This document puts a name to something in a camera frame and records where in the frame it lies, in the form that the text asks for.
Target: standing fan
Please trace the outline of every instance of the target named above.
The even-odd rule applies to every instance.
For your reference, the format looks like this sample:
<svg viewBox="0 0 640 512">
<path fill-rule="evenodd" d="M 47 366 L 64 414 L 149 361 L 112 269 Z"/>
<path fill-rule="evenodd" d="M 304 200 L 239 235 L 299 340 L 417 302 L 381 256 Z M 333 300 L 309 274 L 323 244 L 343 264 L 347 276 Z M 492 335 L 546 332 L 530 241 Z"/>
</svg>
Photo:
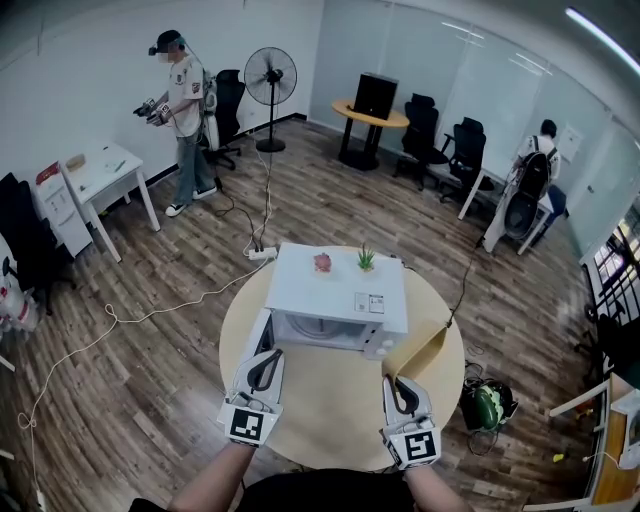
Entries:
<svg viewBox="0 0 640 512">
<path fill-rule="evenodd" d="M 265 153 L 284 150 L 286 144 L 273 138 L 273 107 L 285 102 L 293 94 L 298 82 L 296 65 L 291 57 L 279 48 L 262 48 L 249 58 L 244 69 L 244 82 L 254 100 L 263 105 L 271 105 L 269 138 L 258 141 L 258 150 Z"/>
</svg>

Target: fan grille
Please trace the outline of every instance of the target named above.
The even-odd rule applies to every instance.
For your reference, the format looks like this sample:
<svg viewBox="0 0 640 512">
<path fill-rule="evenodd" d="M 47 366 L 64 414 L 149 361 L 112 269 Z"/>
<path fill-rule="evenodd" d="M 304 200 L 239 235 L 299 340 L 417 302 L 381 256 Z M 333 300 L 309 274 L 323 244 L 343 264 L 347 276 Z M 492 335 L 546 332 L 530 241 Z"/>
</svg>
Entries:
<svg viewBox="0 0 640 512">
<path fill-rule="evenodd" d="M 251 97 L 263 105 L 271 104 L 270 71 L 281 71 L 282 77 L 274 82 L 274 105 L 286 101 L 296 88 L 298 71 L 289 55 L 279 48 L 267 47 L 255 52 L 244 70 L 244 82 Z"/>
</svg>

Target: round table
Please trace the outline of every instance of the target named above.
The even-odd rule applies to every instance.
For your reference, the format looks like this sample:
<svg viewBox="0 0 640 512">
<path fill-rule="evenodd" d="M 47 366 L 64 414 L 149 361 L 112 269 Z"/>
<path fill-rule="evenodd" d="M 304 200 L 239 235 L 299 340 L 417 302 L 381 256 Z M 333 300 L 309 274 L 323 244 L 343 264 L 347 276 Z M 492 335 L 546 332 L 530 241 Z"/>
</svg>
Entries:
<svg viewBox="0 0 640 512">
<path fill-rule="evenodd" d="M 256 316 L 264 306 L 274 264 L 255 273 L 233 299 L 220 334 L 225 387 L 233 376 Z M 405 270 L 409 336 L 425 321 L 442 326 L 450 311 L 422 277 Z M 281 343 L 285 353 L 280 403 L 284 408 L 267 440 L 276 453 L 314 469 L 373 471 L 393 464 L 379 430 L 385 426 L 379 361 L 361 352 Z M 435 423 L 444 428 L 464 380 L 464 349 L 455 320 L 444 345 L 416 381 L 427 390 Z"/>
<path fill-rule="evenodd" d="M 392 110 L 389 113 L 388 119 L 380 119 L 379 117 L 354 112 L 351 110 L 353 101 L 349 100 L 336 100 L 331 107 L 338 114 L 347 118 L 347 125 L 342 137 L 342 147 L 340 148 L 340 161 L 360 171 L 371 171 L 378 167 L 376 152 L 378 151 L 383 128 L 406 128 L 409 126 L 409 119 L 396 110 Z M 349 149 L 349 138 L 351 137 L 351 127 L 354 121 L 360 121 L 370 126 L 364 151 Z"/>
</svg>

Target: black backpack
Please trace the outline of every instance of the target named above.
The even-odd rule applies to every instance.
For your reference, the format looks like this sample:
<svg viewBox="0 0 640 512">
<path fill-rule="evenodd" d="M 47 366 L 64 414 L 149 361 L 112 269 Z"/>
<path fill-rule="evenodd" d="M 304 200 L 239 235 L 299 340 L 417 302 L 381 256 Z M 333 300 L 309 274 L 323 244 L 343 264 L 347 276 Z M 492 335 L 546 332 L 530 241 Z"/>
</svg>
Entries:
<svg viewBox="0 0 640 512">
<path fill-rule="evenodd" d="M 536 220 L 538 201 L 547 193 L 551 181 L 551 158 L 558 152 L 553 148 L 548 155 L 542 153 L 535 136 L 533 145 L 533 153 L 525 157 L 518 171 L 518 191 L 505 212 L 505 231 L 516 240 L 525 238 Z"/>
</svg>

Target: black hair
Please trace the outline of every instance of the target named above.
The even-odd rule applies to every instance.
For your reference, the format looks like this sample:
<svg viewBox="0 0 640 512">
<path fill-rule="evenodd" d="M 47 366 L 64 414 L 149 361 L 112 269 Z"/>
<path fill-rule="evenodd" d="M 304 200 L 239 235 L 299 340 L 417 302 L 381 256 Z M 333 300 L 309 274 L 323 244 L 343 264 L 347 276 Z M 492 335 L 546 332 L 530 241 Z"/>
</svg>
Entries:
<svg viewBox="0 0 640 512">
<path fill-rule="evenodd" d="M 158 47 L 173 43 L 179 37 L 182 36 L 177 30 L 167 30 L 158 36 Z"/>
<path fill-rule="evenodd" d="M 548 135 L 552 139 L 555 139 L 556 133 L 558 133 L 558 127 L 556 123 L 554 123 L 551 119 L 545 119 L 542 121 L 542 126 L 540 127 L 540 135 Z"/>
</svg>

